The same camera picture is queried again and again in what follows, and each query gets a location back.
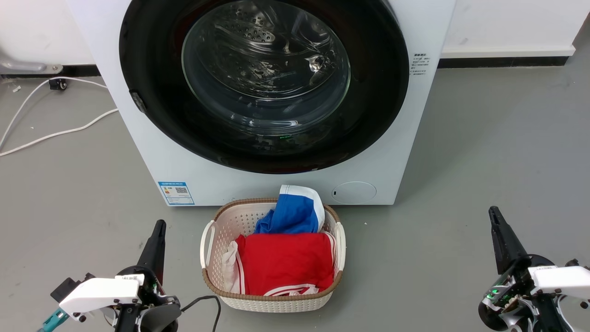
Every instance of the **gray floor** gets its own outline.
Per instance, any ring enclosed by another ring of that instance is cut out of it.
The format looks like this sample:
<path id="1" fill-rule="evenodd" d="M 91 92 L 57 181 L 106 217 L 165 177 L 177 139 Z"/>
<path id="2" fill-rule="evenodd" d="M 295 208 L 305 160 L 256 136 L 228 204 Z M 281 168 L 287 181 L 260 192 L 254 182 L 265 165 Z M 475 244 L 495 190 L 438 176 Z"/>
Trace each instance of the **gray floor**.
<path id="1" fill-rule="evenodd" d="M 529 252 L 590 264 L 590 30 L 578 39 L 565 67 L 440 70 L 396 205 L 336 208 L 348 250 L 328 305 L 289 315 L 224 305 L 218 331 L 487 331 L 477 303 L 496 279 L 492 204 Z M 2 131 L 38 82 L 0 85 Z M 43 89 L 4 151 L 112 108 L 105 90 L 84 83 Z M 38 329 L 64 278 L 134 264 L 160 218 L 166 291 L 184 304 L 211 293 L 198 247 L 215 208 L 166 207 L 118 114 L 0 157 L 0 211 L 2 331 Z M 566 314 L 590 330 L 577 303 Z M 214 314 L 213 302 L 199 303 L 179 330 L 210 331 Z M 109 330 L 101 317 L 60 328 Z"/>

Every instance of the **washing machine door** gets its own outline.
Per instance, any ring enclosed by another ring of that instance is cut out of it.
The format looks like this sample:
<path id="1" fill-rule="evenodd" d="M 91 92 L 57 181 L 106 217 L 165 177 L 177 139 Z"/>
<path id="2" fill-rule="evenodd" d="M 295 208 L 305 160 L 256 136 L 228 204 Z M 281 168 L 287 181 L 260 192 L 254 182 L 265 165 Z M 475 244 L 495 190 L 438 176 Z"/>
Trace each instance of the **washing machine door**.
<path id="1" fill-rule="evenodd" d="M 132 0 L 120 59 L 138 108 L 211 161 L 326 168 L 391 125 L 408 56 L 387 2 Z"/>

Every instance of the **white baseboard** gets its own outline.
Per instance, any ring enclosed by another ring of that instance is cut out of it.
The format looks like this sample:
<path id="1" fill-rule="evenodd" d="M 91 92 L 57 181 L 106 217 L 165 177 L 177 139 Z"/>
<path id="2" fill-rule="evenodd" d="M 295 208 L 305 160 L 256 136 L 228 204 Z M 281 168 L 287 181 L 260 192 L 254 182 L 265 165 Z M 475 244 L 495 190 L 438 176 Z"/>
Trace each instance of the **white baseboard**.
<path id="1" fill-rule="evenodd" d="M 576 48 L 509 49 L 509 48 L 468 48 L 444 47 L 441 58 L 510 58 L 510 57 L 569 57 Z"/>

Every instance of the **white washing machine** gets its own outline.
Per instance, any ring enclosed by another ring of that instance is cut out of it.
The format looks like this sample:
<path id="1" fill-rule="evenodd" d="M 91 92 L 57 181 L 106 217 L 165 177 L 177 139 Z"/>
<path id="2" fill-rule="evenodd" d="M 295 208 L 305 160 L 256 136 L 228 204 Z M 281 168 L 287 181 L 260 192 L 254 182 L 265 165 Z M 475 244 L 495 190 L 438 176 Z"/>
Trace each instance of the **white washing machine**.
<path id="1" fill-rule="evenodd" d="M 455 0 L 68 0 L 170 206 L 393 204 Z"/>

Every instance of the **round button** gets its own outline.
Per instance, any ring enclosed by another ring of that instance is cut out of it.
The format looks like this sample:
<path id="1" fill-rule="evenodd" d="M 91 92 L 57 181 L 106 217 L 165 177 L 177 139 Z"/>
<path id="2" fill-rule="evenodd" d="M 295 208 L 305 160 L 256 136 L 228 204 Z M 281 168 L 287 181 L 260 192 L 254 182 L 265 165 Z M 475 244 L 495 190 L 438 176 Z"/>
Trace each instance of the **round button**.
<path id="1" fill-rule="evenodd" d="M 374 185 L 361 181 L 343 183 L 332 190 L 332 198 L 342 204 L 363 204 L 377 195 Z"/>

